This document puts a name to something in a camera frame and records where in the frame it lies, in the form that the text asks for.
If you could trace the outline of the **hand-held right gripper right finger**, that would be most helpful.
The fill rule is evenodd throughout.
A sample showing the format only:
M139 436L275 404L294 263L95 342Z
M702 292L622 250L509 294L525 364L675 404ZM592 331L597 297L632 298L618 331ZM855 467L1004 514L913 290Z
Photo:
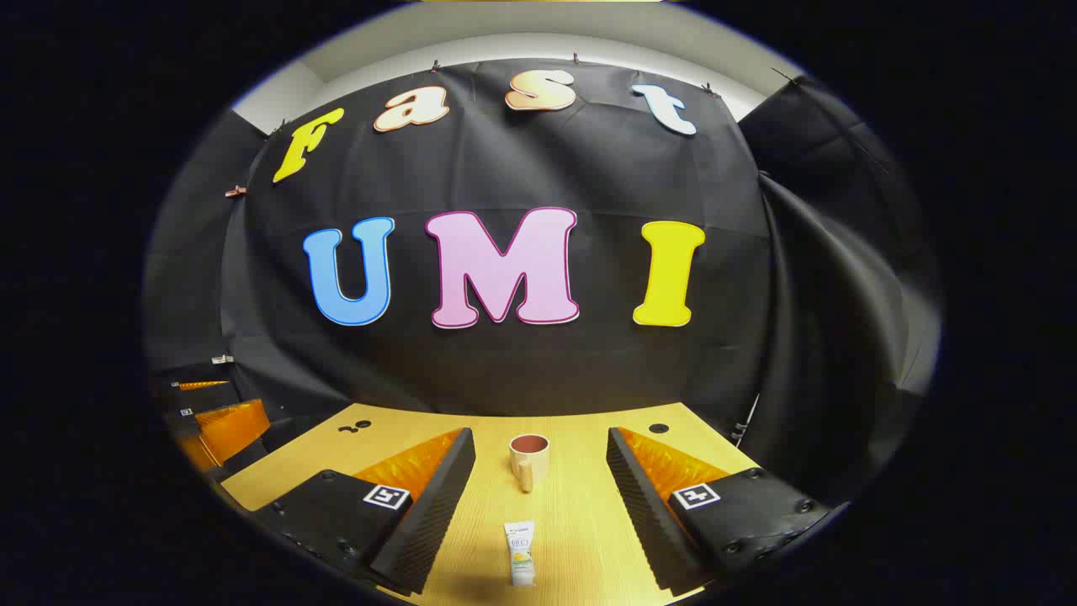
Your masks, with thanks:
M612 427L609 471L656 582L673 595L749 582L833 519L833 507L759 467L726 471Z

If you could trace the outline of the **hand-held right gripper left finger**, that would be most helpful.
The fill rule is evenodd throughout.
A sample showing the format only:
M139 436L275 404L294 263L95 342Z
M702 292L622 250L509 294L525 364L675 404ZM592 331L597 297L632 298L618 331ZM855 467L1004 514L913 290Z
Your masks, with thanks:
M354 475L320 470L252 520L342 577L422 593L475 464L468 427Z

